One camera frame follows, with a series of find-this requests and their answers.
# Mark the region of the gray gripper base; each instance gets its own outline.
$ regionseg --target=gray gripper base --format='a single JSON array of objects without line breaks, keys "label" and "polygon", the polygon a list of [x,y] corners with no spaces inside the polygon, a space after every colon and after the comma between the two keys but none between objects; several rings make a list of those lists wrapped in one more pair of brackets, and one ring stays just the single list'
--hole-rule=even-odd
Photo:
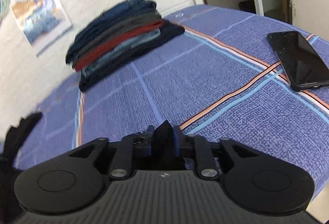
[{"label": "gray gripper base", "polygon": [[235,205],[214,181],[193,171],[137,171],[114,181],[97,202],[63,216],[26,213],[17,224],[319,224],[307,212],[263,216]]}]

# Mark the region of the bed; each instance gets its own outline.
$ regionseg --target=bed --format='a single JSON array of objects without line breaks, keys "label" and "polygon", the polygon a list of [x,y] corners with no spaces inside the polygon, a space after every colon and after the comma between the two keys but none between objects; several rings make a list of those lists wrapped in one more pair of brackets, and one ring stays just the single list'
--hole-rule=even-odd
[{"label": "bed", "polygon": [[267,34],[299,31],[329,66],[329,43],[271,18],[198,5],[166,19],[185,34],[89,91],[79,74],[38,105],[43,112],[15,166],[27,169],[98,137],[119,141],[164,120],[209,141],[229,137],[305,169],[315,194],[329,179],[329,88],[294,92]]}]

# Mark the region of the metal screw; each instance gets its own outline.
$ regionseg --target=metal screw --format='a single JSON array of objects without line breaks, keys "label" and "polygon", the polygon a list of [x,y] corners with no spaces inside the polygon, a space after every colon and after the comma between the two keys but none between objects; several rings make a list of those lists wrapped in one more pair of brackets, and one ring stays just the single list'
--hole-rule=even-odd
[{"label": "metal screw", "polygon": [[127,171],[125,171],[124,169],[121,169],[121,168],[114,169],[111,172],[111,175],[115,176],[117,178],[121,178],[121,177],[125,176],[126,174],[127,174]]},{"label": "metal screw", "polygon": [[216,176],[217,175],[217,171],[211,168],[207,168],[201,171],[201,175],[202,176],[206,176],[208,178],[212,177],[212,176]]}]

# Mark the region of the black smartphone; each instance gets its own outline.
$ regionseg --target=black smartphone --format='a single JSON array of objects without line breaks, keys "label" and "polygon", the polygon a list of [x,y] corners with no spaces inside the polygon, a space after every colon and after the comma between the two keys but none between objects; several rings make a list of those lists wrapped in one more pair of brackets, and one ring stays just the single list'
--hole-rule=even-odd
[{"label": "black smartphone", "polygon": [[329,86],[329,69],[297,31],[268,34],[294,91]]}]

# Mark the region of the phone screen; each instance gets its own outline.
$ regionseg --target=phone screen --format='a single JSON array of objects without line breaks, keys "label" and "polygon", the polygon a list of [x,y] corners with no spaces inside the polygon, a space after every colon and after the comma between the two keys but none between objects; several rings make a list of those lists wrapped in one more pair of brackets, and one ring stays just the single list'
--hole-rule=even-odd
[{"label": "phone screen", "polygon": [[289,80],[298,85],[329,81],[329,69],[297,31],[271,33],[269,40]]}]

